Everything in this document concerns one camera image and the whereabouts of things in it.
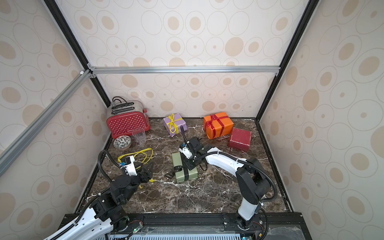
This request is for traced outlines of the dark red gift box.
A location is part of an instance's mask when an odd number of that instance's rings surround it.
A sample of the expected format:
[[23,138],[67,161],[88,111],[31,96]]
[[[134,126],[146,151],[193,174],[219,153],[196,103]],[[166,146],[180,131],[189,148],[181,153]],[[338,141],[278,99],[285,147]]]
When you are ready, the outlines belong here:
[[233,128],[228,147],[247,152],[251,145],[252,132],[239,128]]

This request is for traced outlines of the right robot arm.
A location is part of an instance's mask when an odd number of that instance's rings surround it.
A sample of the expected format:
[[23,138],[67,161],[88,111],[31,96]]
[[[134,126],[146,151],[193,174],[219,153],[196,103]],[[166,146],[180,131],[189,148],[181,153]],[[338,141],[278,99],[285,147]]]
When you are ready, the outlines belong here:
[[274,181],[265,172],[260,161],[257,158],[238,158],[212,145],[204,146],[197,137],[187,139],[184,130],[181,130],[181,134],[184,142],[180,144],[179,152],[182,163],[189,170],[199,166],[206,171],[212,165],[236,177],[243,196],[237,211],[236,224],[241,230],[249,229],[262,204],[273,202],[278,196]]

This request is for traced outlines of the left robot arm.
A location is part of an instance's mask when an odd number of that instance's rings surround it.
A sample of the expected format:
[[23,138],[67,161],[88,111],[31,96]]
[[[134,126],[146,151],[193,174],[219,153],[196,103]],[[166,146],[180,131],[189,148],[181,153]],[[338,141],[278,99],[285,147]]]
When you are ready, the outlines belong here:
[[[122,171],[115,179],[103,169],[105,157]],[[128,240],[144,227],[141,220],[130,220],[123,205],[128,203],[141,184],[153,178],[154,164],[140,163],[133,156],[123,157],[117,162],[106,150],[99,153],[97,164],[109,187],[90,200],[75,219],[47,237],[48,240],[94,240],[114,230],[130,231],[128,236],[122,238]]]

